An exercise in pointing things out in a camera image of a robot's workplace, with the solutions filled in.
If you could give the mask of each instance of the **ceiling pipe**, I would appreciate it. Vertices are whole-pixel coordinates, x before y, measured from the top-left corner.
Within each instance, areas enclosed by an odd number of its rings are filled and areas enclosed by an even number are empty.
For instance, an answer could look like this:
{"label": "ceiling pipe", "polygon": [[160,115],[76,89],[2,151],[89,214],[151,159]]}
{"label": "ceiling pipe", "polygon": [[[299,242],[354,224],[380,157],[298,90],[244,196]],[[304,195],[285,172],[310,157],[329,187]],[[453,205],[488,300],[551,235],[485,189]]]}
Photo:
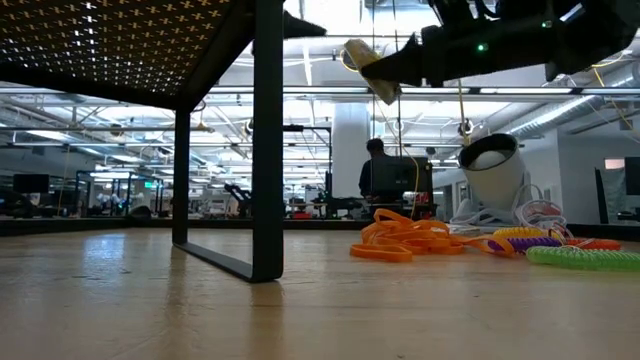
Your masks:
{"label": "ceiling pipe", "polygon": [[[604,78],[604,82],[607,87],[613,88],[640,87],[640,62],[634,61],[613,71]],[[593,82],[590,86],[600,86],[600,84]],[[606,103],[607,99],[604,96],[587,95],[563,103],[545,105],[511,122],[498,132],[511,134],[518,138],[540,135],[560,125],[589,115],[594,109],[599,110]]]}

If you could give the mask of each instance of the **white cable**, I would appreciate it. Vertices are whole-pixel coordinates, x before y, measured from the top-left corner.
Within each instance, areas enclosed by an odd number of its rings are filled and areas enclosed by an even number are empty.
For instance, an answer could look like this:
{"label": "white cable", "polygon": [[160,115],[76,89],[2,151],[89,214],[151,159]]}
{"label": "white cable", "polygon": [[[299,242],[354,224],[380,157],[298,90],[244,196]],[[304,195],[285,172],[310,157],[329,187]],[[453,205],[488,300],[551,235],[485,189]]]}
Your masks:
{"label": "white cable", "polygon": [[[533,188],[538,199],[529,200],[520,205],[525,191]],[[552,201],[543,199],[542,191],[532,184],[523,185],[518,189],[511,206],[511,211],[487,208],[478,212],[467,212],[456,215],[450,223],[455,225],[486,225],[500,222],[505,225],[537,227],[540,229],[555,229],[567,231],[567,220],[562,216],[562,209]]]}

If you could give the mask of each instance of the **wire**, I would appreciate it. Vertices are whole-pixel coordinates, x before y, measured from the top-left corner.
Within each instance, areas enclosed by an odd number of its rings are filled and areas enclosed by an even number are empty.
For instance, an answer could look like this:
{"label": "wire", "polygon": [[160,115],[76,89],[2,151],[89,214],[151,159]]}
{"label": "wire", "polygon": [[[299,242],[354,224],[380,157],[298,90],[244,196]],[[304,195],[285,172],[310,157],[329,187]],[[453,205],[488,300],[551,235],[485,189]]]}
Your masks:
{"label": "wire", "polygon": [[307,147],[307,150],[309,150],[309,154],[311,155],[311,158],[313,159],[313,163],[316,164],[316,177],[319,180],[322,180],[322,177],[320,176],[320,167],[318,167],[318,162],[316,161],[316,157],[315,155],[313,155],[313,151],[311,151],[311,146],[309,146],[309,142],[307,141],[307,138],[304,136],[304,132],[301,132],[300,135],[302,135],[302,139],[304,140],[304,144]]}
{"label": "wire", "polygon": [[617,63],[618,61],[622,60],[624,58],[624,56],[625,56],[625,53],[621,51],[620,55],[617,58],[615,58],[615,59],[613,59],[611,61],[603,62],[602,64],[593,64],[593,65],[591,65],[591,67],[594,68],[594,69],[607,67],[609,65],[613,65],[613,64]]}
{"label": "wire", "polygon": [[467,134],[467,126],[469,125],[469,121],[464,116],[464,101],[462,100],[462,80],[460,79],[458,79],[458,101],[460,102],[460,132],[462,133],[462,138],[464,139],[464,146],[469,146],[469,144],[471,144],[469,134]]}
{"label": "wire", "polygon": [[[600,73],[598,72],[598,69],[594,67],[593,68],[593,72],[596,74],[596,78],[598,78],[598,82],[600,83],[600,85],[602,87],[605,87],[604,81],[602,81],[602,77],[600,76]],[[613,107],[618,112],[618,115],[620,115],[620,118],[627,124],[629,129],[631,129],[631,131],[633,131],[636,135],[640,135],[640,132],[638,132],[638,130],[634,129],[633,128],[633,124],[629,120],[627,120],[626,116],[624,116],[624,113],[622,112],[622,110],[620,110],[620,108],[618,107],[618,104],[616,104],[616,102],[613,101],[612,99],[609,99],[609,101],[611,102],[611,104],[613,104]]]}
{"label": "wire", "polygon": [[[395,43],[396,43],[396,53],[398,51],[400,51],[400,48],[398,47],[398,19],[396,16],[396,0],[393,0],[392,2],[392,6],[393,6],[393,31],[395,33]],[[400,97],[398,97],[398,145],[400,146],[400,148],[402,148],[402,99]]]}
{"label": "wire", "polygon": [[[578,84],[576,84],[576,82],[573,80],[573,78],[572,78],[570,75],[569,75],[569,76],[567,76],[567,78],[569,79],[569,81],[571,81],[571,83],[573,84],[573,86],[578,87]],[[598,115],[598,117],[599,117],[602,121],[606,122],[606,123],[607,123],[607,124],[609,124],[609,125],[613,125],[613,122],[612,122],[612,121],[610,121],[609,119],[607,119],[606,117],[604,117],[604,115],[602,115],[602,113],[600,113],[600,111],[598,111],[598,109],[596,109],[595,107],[593,107],[593,105],[591,105],[591,103],[590,103],[590,102],[588,102],[588,101],[587,101],[587,102],[586,102],[586,104],[587,104],[587,105],[589,105],[589,107],[591,108],[591,110],[593,110],[593,112],[594,112],[596,115]],[[629,134],[627,134],[627,133],[625,133],[625,132],[623,132],[623,133],[622,133],[622,135],[623,135],[623,136],[625,136],[626,138],[628,138],[629,140],[631,140],[631,141],[633,141],[633,142],[636,142],[636,143],[640,144],[640,140],[638,140],[638,139],[634,138],[633,136],[631,136],[631,135],[629,135]]]}
{"label": "wire", "polygon": [[[384,114],[384,112],[382,111],[382,107],[380,106],[380,102],[376,101],[375,104],[378,106],[378,109],[380,110],[380,114],[382,115],[382,117],[384,118],[384,122],[387,125],[387,128],[389,128],[389,131],[391,131],[391,135],[393,135],[393,137],[396,139],[396,141],[398,141],[398,136],[396,136],[395,131],[393,130],[393,126],[391,126],[389,124],[389,118],[387,118],[387,116]],[[405,147],[400,147],[401,151],[404,151],[407,153],[407,156],[409,158],[411,158],[411,160],[413,161],[413,163],[416,165],[416,185],[413,189],[413,204],[411,205],[411,219],[413,219],[413,215],[416,212],[416,202],[418,200],[418,184],[420,184],[420,165],[418,164],[418,161],[411,156],[411,154],[409,153],[409,151],[405,148]]]}

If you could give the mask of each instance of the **black metal frame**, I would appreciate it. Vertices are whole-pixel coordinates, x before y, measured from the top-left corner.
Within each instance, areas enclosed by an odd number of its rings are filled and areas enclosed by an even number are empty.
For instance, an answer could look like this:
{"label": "black metal frame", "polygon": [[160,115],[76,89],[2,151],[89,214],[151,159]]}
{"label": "black metal frame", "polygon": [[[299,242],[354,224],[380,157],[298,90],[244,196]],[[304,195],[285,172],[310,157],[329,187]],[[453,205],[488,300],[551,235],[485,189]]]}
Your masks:
{"label": "black metal frame", "polygon": [[[190,112],[197,103],[176,111],[172,228],[176,247],[250,283],[278,279],[283,271],[283,1],[255,1],[254,20],[253,264],[188,242]],[[213,56],[210,51],[202,61]]]}

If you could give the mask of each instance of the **computer monitor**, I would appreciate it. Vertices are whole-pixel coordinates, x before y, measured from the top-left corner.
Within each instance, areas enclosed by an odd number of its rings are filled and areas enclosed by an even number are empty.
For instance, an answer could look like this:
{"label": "computer monitor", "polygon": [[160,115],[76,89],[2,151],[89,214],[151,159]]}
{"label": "computer monitor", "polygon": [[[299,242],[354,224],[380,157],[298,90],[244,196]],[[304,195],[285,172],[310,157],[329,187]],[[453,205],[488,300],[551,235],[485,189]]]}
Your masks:
{"label": "computer monitor", "polygon": [[433,191],[431,169],[432,165],[426,157],[414,159],[398,156],[375,157],[371,159],[371,191],[372,193],[400,194],[413,192],[416,189],[417,178],[418,192],[431,194]]}
{"label": "computer monitor", "polygon": [[640,195],[640,157],[624,158],[624,176],[627,195]]}
{"label": "computer monitor", "polygon": [[48,193],[49,175],[47,174],[14,174],[13,191],[20,194]]}

